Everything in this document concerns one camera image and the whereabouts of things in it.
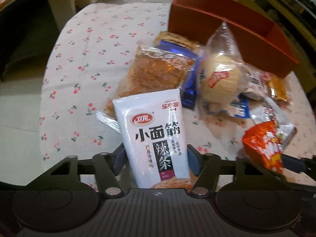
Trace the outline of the blue white cartoon snack packet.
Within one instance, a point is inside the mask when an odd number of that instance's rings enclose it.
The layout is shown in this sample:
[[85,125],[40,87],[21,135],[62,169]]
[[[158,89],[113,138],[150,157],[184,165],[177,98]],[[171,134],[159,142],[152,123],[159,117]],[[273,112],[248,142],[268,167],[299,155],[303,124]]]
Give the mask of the blue white cartoon snack packet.
[[250,118],[250,107],[247,98],[242,94],[237,96],[236,99],[229,104],[227,113],[229,116],[235,118]]

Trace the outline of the clear packet brown tofu snack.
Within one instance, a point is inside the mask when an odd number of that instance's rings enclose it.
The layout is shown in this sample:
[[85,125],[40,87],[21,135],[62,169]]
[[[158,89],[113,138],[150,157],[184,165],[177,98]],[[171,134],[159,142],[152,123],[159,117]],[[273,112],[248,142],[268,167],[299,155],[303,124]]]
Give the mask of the clear packet brown tofu snack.
[[154,47],[137,47],[133,64],[118,83],[104,109],[96,113],[99,121],[120,132],[113,100],[167,89],[181,88],[193,60],[181,54]]

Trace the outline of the white green seaweed snack packet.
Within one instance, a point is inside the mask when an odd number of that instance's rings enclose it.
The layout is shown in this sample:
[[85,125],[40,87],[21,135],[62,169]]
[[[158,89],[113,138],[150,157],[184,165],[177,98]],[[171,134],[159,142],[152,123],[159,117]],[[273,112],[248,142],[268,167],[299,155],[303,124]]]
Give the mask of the white green seaweed snack packet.
[[279,146],[285,151],[289,143],[297,134],[296,126],[288,119],[283,110],[269,97],[265,97],[260,105],[256,105],[250,112],[251,119],[257,124],[274,121]]

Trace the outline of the red cardboard box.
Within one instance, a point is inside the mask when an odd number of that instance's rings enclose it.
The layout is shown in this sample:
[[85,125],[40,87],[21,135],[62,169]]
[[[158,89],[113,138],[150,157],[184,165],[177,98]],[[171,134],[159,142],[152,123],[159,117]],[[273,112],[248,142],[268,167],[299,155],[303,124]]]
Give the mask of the red cardboard box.
[[244,62],[280,78],[299,61],[277,23],[234,0],[173,0],[168,31],[206,44],[226,23]]

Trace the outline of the gold foil snack packet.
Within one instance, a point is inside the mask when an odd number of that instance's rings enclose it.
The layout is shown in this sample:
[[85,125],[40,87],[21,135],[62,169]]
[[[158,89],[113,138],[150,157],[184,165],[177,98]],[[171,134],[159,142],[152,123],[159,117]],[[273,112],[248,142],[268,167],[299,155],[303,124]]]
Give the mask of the gold foil snack packet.
[[178,45],[193,52],[198,51],[200,48],[200,45],[197,41],[190,40],[185,36],[174,34],[168,31],[159,32],[153,43],[155,45],[159,45],[162,41]]

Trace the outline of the white spicy strip packet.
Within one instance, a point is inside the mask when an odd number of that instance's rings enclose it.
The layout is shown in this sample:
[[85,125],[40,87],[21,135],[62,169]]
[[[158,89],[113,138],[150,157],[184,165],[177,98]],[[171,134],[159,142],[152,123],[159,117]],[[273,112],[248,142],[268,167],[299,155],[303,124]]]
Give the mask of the white spicy strip packet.
[[190,190],[179,89],[115,99],[113,105],[137,186]]

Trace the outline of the cherry print tablecloth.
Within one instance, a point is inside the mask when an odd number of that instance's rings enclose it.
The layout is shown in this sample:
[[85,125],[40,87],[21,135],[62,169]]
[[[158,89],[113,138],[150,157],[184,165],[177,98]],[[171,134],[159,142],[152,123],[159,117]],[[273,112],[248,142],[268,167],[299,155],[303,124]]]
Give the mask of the cherry print tablecloth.
[[[40,152],[43,171],[68,155],[90,159],[113,152],[119,133],[100,122],[101,111],[133,62],[138,45],[151,45],[168,27],[169,3],[91,4],[63,28],[48,60],[40,106]],[[315,155],[315,117],[295,73],[288,75],[292,103],[284,114],[297,128],[284,153]],[[243,148],[251,119],[220,115],[208,125],[197,110],[184,109],[187,142],[200,153],[233,160]]]

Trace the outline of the red orange snack packet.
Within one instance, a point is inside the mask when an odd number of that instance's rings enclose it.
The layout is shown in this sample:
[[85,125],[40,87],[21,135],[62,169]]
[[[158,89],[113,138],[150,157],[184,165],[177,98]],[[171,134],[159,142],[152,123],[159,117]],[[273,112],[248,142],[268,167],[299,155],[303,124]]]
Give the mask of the red orange snack packet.
[[248,129],[242,137],[247,157],[255,164],[282,174],[282,152],[276,135],[275,122],[267,121]]

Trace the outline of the round bun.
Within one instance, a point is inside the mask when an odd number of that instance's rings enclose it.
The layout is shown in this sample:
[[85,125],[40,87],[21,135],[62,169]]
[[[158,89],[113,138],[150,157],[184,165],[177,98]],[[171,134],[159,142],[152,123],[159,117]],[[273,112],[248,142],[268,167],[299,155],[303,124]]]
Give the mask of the round bun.
[[200,108],[216,114],[240,95],[248,84],[245,65],[226,22],[208,39],[197,69]]

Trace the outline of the dark blue wafer biscuit packet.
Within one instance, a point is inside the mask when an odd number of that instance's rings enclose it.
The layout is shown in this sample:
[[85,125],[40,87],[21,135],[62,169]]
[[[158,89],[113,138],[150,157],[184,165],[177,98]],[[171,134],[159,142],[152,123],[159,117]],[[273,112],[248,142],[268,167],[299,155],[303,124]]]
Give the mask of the dark blue wafer biscuit packet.
[[189,48],[181,47],[180,45],[173,44],[168,41],[159,41],[157,46],[161,50],[169,51],[176,54],[181,54],[185,57],[193,60],[193,64],[187,71],[186,77],[180,88],[181,102],[184,108],[194,110],[197,98],[197,69],[200,65],[202,54],[204,53],[205,47],[198,45],[194,51]]

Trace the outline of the orange cake in clear wrapper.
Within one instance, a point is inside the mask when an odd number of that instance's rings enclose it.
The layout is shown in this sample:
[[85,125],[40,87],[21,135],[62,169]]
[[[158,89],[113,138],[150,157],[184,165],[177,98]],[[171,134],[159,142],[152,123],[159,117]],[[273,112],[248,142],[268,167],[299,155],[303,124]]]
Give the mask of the orange cake in clear wrapper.
[[278,76],[265,72],[262,75],[263,82],[267,89],[267,95],[278,104],[287,104],[290,102],[290,94],[285,81]]

